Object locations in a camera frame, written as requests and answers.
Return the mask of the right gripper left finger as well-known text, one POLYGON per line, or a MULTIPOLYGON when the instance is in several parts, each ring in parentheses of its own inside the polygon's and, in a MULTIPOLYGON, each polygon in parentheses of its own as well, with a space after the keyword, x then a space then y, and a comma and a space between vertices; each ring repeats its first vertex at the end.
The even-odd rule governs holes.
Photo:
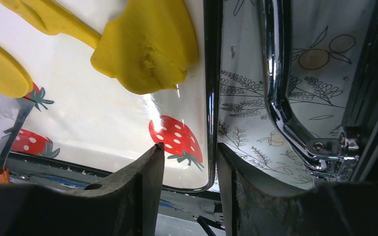
POLYGON ((84 189, 0 184, 0 236, 152 236, 164 163, 157 143, 84 189))

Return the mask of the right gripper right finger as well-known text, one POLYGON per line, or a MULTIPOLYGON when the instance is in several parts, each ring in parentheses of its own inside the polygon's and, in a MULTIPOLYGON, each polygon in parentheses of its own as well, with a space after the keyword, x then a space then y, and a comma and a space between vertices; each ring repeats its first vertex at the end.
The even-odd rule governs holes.
POLYGON ((378 183, 286 184, 218 144, 228 236, 378 236, 378 183))

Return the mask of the strawberry print tray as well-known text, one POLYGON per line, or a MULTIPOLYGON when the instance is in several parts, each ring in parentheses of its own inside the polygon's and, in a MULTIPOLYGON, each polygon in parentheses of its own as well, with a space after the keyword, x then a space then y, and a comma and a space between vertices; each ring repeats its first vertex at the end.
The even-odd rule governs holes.
MULTIPOLYGON (((102 34, 128 0, 55 0, 102 34)), ((10 152, 115 172, 156 143, 164 145, 163 185, 198 192, 214 182, 212 98, 207 90, 206 1, 184 0, 198 43, 198 62, 175 89, 135 94, 95 70, 93 48, 47 35, 2 5, 0 46, 29 73, 35 102, 10 152)))

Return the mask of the yellow dough scrap strip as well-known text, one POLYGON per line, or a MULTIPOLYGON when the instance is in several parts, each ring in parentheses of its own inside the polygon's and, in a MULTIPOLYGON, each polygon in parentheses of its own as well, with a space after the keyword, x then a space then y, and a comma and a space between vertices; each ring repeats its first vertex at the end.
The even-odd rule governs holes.
POLYGON ((93 48, 93 68, 135 94, 175 89, 199 59, 196 33, 182 0, 129 0, 102 34, 54 0, 1 3, 44 34, 63 33, 93 48))

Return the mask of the yellow dough lump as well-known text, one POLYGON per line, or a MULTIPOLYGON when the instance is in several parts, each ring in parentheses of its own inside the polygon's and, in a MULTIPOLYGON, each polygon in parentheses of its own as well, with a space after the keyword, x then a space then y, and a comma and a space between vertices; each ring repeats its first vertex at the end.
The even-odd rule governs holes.
POLYGON ((0 46, 0 94, 21 98, 33 90, 34 84, 26 69, 0 46))

